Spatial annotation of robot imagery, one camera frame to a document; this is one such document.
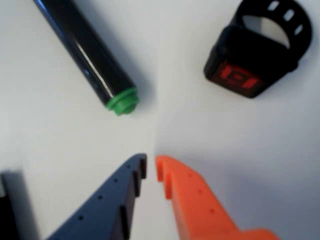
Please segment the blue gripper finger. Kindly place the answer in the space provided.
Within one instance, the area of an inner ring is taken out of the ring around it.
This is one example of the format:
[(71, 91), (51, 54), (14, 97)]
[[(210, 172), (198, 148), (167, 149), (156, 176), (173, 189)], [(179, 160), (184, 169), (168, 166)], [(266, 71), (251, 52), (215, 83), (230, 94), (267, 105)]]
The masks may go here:
[(133, 155), (49, 239), (128, 240), (135, 200), (146, 177), (147, 155)]

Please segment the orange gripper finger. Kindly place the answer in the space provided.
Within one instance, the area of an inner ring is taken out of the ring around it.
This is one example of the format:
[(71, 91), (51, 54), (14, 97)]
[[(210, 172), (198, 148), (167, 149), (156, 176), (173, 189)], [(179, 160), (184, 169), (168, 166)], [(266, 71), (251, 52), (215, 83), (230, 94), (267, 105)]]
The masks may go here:
[(181, 240), (277, 240), (265, 228), (241, 230), (205, 179), (193, 168), (167, 155), (155, 158), (158, 181), (173, 207)]

